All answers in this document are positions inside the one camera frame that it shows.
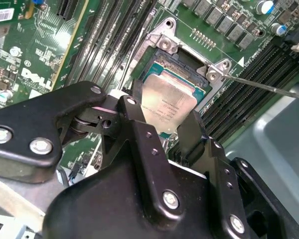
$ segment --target green circuit board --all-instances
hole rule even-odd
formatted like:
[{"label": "green circuit board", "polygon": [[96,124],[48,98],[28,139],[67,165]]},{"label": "green circuit board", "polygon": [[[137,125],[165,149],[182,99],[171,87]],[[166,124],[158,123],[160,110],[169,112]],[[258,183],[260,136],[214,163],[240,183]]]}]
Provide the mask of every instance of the green circuit board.
[{"label": "green circuit board", "polygon": [[[16,2],[15,9],[24,15],[30,1]],[[295,25],[299,25],[299,0],[281,0],[269,15],[256,14],[256,1],[227,0],[221,5],[213,1],[211,2],[213,8],[217,7],[221,11],[221,18],[216,24],[210,24],[208,16],[199,16],[195,12],[199,0],[193,1],[191,7],[183,2],[158,1],[154,7],[154,16],[145,32],[152,31],[167,17],[173,17],[177,24],[176,37],[212,63],[224,58],[230,59],[232,62],[230,74],[234,76],[238,76],[274,37],[271,32],[273,23],[286,25],[288,31],[293,30]],[[298,6],[291,11],[289,8],[293,2],[297,2]],[[74,83],[75,81],[69,83],[68,77],[72,73],[81,47],[88,41],[86,36],[91,29],[94,34],[97,34],[96,22],[99,24],[106,22],[106,16],[113,11],[113,8],[110,8],[111,4],[113,1],[110,0],[78,0],[73,17],[64,20],[57,16],[58,1],[45,0],[44,4],[34,6],[30,19],[22,21],[12,19],[9,34],[0,39],[0,87],[10,89],[13,97],[6,103],[0,102],[0,108]],[[117,19],[122,20],[119,16],[123,16],[129,4],[131,1],[122,0],[121,7],[116,13]],[[236,9],[235,13],[228,14],[228,5]],[[286,11],[290,11],[288,16],[284,15]],[[221,19],[230,17],[236,21],[239,19],[238,15],[246,16],[240,25],[244,34],[252,38],[247,46],[241,43],[243,40],[241,38],[232,40],[229,36],[230,30],[222,33],[219,28]],[[250,30],[248,27],[252,24],[254,28]],[[110,35],[106,36],[104,42],[100,44],[107,45],[110,38]],[[118,47],[113,55],[118,54],[119,50]],[[132,72],[131,79],[138,78],[153,54],[154,50],[148,49]],[[75,65],[75,68],[80,69],[86,60],[87,58],[81,59],[82,63]],[[113,61],[109,60],[104,71],[111,69]],[[96,63],[88,69],[86,80],[92,79],[97,62],[100,62],[100,58],[97,58]],[[121,75],[122,69],[118,68],[107,90],[117,85]],[[73,162],[93,156],[98,141],[96,135],[90,134],[86,139],[68,145],[64,150],[62,165],[71,168]]]}]

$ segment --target metal bracket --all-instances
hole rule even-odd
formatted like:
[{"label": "metal bracket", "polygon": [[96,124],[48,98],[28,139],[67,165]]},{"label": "metal bracket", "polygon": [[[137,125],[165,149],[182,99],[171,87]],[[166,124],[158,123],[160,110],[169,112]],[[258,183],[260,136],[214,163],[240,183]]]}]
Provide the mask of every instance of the metal bracket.
[{"label": "metal bracket", "polygon": [[215,65],[210,65],[209,68],[201,67],[197,69],[199,74],[206,74],[206,78],[209,81],[212,90],[203,98],[198,106],[196,106],[196,111],[199,112],[205,105],[207,105],[222,88],[225,80],[223,76],[229,73],[231,66],[231,61],[229,59],[224,59],[217,62]]}]

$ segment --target expansion slot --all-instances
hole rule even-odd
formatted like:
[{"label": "expansion slot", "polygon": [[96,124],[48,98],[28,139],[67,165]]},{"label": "expansion slot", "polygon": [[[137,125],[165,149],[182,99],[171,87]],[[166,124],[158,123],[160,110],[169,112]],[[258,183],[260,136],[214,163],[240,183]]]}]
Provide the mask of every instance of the expansion slot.
[{"label": "expansion slot", "polygon": [[[297,61],[269,44],[240,75],[241,78],[277,88],[285,87],[299,73]],[[275,94],[233,82],[203,115],[206,131],[220,143],[251,121]]]},{"label": "expansion slot", "polygon": [[[72,33],[72,36],[71,36],[71,39],[70,39],[70,42],[69,42],[69,46],[68,46],[68,48],[66,49],[66,52],[65,52],[65,54],[64,54],[64,56],[63,56],[63,58],[62,58],[62,61],[61,61],[61,63],[60,63],[60,67],[59,67],[59,69],[58,69],[58,71],[57,71],[57,73],[56,73],[55,79],[58,79],[58,77],[59,77],[59,75],[60,75],[60,72],[61,72],[61,70],[62,70],[62,67],[64,66],[64,62],[65,62],[66,57],[67,57],[67,55],[68,55],[68,53],[69,53],[69,50],[70,50],[70,48],[71,48],[71,45],[72,45],[72,43],[73,43],[73,41],[74,41],[74,39],[75,39],[75,34],[77,33],[77,31],[78,31],[78,29],[79,29],[79,25],[80,25],[80,23],[81,23],[81,21],[82,21],[82,18],[83,18],[83,16],[84,16],[84,13],[85,13],[85,10],[86,10],[88,4],[89,4],[89,0],[85,0],[84,5],[83,5],[83,7],[82,7],[82,11],[81,11],[80,16],[79,16],[79,19],[78,19],[78,21],[77,21],[77,23],[76,23],[76,25],[75,25],[74,31],[73,31],[73,33]],[[55,84],[56,84],[56,80],[53,82],[51,91],[54,89]]]},{"label": "expansion slot", "polygon": [[57,16],[60,16],[65,21],[68,21],[72,18],[75,8],[79,0],[59,0]]}]

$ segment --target white sticker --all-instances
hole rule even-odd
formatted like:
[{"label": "white sticker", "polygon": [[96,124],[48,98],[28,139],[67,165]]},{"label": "white sticker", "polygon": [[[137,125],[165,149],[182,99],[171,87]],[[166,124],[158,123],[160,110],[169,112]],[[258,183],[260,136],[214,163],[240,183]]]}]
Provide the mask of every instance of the white sticker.
[{"label": "white sticker", "polygon": [[42,95],[40,92],[38,92],[36,90],[31,90],[30,95],[29,95],[29,99],[32,99],[32,98],[40,96],[40,95]]},{"label": "white sticker", "polygon": [[13,18],[14,8],[0,9],[0,21],[8,21]]},{"label": "white sticker", "polygon": [[245,62],[244,62],[244,61],[245,61],[245,58],[242,57],[242,58],[240,59],[240,61],[238,62],[238,65],[244,67],[244,65],[245,65]]},{"label": "white sticker", "polygon": [[18,91],[19,90],[19,84],[15,83],[12,90],[13,91]]},{"label": "white sticker", "polygon": [[31,66],[31,62],[28,61],[28,60],[25,60],[25,61],[24,61],[24,65],[25,65],[26,67],[30,67],[30,66]]}]

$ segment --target silver screw head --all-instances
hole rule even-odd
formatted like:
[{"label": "silver screw head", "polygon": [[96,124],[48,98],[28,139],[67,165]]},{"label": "silver screw head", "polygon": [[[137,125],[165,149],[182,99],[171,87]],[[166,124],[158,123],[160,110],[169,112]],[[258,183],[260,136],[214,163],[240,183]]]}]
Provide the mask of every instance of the silver screw head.
[{"label": "silver screw head", "polygon": [[128,98],[128,102],[132,105],[136,105],[136,101],[132,98]]},{"label": "silver screw head", "polygon": [[12,139],[12,133],[6,128],[0,128],[0,143],[7,143]]},{"label": "silver screw head", "polygon": [[216,141],[214,141],[214,144],[217,148],[221,148],[221,145],[219,143],[217,143]]},{"label": "silver screw head", "polygon": [[93,87],[91,88],[91,91],[93,91],[93,92],[96,93],[96,94],[100,94],[100,93],[102,92],[101,89],[98,88],[97,86],[93,86]]},{"label": "silver screw head", "polygon": [[245,168],[248,168],[248,164],[244,160],[240,160],[241,165],[243,165]]},{"label": "silver screw head", "polygon": [[238,232],[240,234],[245,232],[245,227],[244,227],[243,223],[235,215],[230,216],[230,223],[231,223],[231,225],[233,226],[233,228],[235,229],[236,232]]},{"label": "silver screw head", "polygon": [[163,200],[170,209],[176,209],[179,206],[178,199],[175,194],[170,191],[165,191],[163,193]]},{"label": "silver screw head", "polygon": [[45,155],[51,152],[53,147],[46,138],[37,138],[30,143],[30,149],[33,153]]}]

